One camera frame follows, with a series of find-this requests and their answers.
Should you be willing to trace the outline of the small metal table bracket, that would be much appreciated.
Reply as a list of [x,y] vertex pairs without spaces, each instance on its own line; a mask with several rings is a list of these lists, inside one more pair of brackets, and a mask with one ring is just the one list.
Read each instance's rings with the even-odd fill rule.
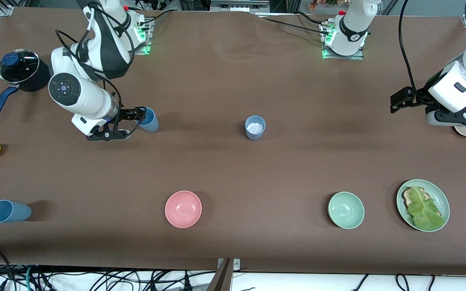
[[[225,258],[219,258],[218,259],[218,267],[217,269],[220,269],[220,266],[222,265],[222,262],[225,260]],[[240,271],[241,269],[241,259],[240,258],[233,258],[231,259],[232,264],[233,264],[233,271]]]

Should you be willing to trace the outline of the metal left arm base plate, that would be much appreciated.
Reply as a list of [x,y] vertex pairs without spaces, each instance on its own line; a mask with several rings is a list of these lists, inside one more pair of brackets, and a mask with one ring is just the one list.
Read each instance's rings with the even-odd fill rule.
[[322,57],[324,59],[331,58],[331,59],[349,59],[349,60],[362,60],[364,59],[364,53],[362,51],[362,46],[364,45],[364,38],[362,41],[355,41],[348,45],[348,48],[341,48],[342,52],[353,52],[352,55],[341,55],[334,50],[332,47],[333,45],[343,45],[345,44],[344,41],[341,41],[344,35],[339,33],[336,29],[336,22],[334,22],[333,18],[330,18],[326,21],[322,21],[321,24],[318,25],[321,32],[325,32],[321,36],[321,44],[322,44]]

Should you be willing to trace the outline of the pink bowl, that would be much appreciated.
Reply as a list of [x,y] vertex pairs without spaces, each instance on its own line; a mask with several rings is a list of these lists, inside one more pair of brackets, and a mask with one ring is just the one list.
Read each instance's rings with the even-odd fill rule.
[[188,190],[173,193],[165,204],[165,217],[176,228],[192,227],[200,219],[201,213],[201,200]]

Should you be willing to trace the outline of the dark metal beam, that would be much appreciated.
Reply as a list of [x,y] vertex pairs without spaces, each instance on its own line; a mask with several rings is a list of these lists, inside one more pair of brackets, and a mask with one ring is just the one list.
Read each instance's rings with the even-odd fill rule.
[[206,291],[231,291],[234,268],[233,258],[222,259]]

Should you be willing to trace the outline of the glass pot lid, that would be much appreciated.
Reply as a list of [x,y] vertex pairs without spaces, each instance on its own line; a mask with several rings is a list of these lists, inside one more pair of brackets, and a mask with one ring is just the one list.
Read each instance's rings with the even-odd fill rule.
[[0,59],[0,78],[8,83],[25,81],[37,71],[39,63],[39,56],[31,50],[11,51]]

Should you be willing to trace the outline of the blue plastic cup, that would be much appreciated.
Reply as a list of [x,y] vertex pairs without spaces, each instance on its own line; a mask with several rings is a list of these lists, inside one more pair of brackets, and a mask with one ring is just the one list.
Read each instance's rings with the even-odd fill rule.
[[139,122],[136,121],[139,126],[150,133],[155,133],[159,129],[159,120],[156,113],[151,108],[142,108],[145,112],[144,119]]
[[261,134],[259,134],[259,135],[252,135],[252,134],[248,133],[247,130],[246,130],[246,127],[247,127],[248,124],[250,124],[250,123],[261,123],[261,124],[264,125],[264,130],[265,130],[265,128],[266,128],[266,122],[265,122],[265,120],[264,120],[262,117],[260,117],[260,116],[253,115],[253,116],[250,116],[249,118],[247,118],[246,121],[245,121],[245,124],[244,124],[246,136],[247,136],[250,140],[252,140],[252,141],[259,140],[259,138],[261,138],[261,136],[262,136],[262,134],[264,133],[264,131],[263,131]]
[[24,203],[0,200],[0,223],[21,222],[29,219],[32,209]]

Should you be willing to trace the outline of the brown table cloth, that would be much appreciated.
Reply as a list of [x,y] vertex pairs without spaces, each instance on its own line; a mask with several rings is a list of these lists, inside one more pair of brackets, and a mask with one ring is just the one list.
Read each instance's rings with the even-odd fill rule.
[[[322,59],[318,37],[249,13],[175,12],[152,51],[113,80],[126,106],[152,108],[160,128],[88,141],[47,89],[13,94],[0,114],[0,200],[32,209],[0,223],[12,264],[215,269],[219,258],[263,272],[466,274],[466,138],[390,113],[409,84],[398,17],[377,17],[359,61]],[[79,9],[16,8],[0,20],[0,58],[49,59],[55,30],[80,38]],[[6,88],[0,79],[0,92]],[[259,140],[245,121],[262,117]],[[438,186],[451,208],[436,232],[396,209],[408,180]],[[176,228],[167,199],[202,203]],[[331,221],[335,193],[360,198],[361,225]]]

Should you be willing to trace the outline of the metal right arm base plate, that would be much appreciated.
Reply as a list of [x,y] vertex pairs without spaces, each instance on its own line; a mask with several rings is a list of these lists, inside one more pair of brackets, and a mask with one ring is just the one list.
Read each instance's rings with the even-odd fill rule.
[[135,55],[149,55],[154,32],[154,22],[149,22],[153,18],[145,18],[144,15],[137,15],[134,22],[131,22],[127,29],[128,35],[134,44]]

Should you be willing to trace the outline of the toast bread slice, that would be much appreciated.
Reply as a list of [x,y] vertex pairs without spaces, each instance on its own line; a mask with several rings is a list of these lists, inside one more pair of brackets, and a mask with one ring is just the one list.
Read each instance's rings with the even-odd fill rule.
[[419,187],[419,186],[409,187],[402,194],[402,197],[404,199],[404,205],[407,209],[413,203],[412,201],[413,194],[419,194],[420,197],[425,201],[432,199],[432,197],[425,191],[424,188]]

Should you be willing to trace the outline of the green lettuce leaf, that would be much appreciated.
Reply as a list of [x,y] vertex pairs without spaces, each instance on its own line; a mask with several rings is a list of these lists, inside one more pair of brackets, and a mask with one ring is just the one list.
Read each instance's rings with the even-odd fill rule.
[[425,201],[419,194],[413,194],[412,201],[407,212],[415,227],[420,230],[435,231],[444,226],[445,220],[433,199]]

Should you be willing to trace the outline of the green ceramic plate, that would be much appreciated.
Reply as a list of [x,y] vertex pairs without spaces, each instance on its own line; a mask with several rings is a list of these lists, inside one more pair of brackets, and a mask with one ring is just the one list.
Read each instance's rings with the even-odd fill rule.
[[413,220],[411,216],[409,215],[407,208],[404,205],[404,199],[402,197],[403,192],[412,186],[419,186],[425,189],[425,191],[432,197],[434,200],[435,205],[438,207],[438,210],[440,211],[443,219],[445,220],[445,225],[448,223],[448,220],[451,216],[451,208],[448,203],[446,195],[443,193],[443,191],[436,186],[435,184],[422,180],[422,179],[414,179],[414,180],[408,180],[404,182],[396,192],[396,209],[398,210],[399,214],[403,218],[403,220],[411,227],[413,227],[416,230],[422,231],[422,232],[436,232],[438,230],[441,230],[443,227],[441,227],[438,230],[435,231],[425,231],[425,230],[420,230],[419,228],[415,227],[413,224]]

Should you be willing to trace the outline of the green bowl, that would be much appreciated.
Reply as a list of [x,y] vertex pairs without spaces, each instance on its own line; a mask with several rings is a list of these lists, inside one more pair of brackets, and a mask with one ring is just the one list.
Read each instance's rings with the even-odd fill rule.
[[364,221],[364,205],[350,192],[335,193],[328,202],[327,211],[331,221],[345,230],[353,230]]

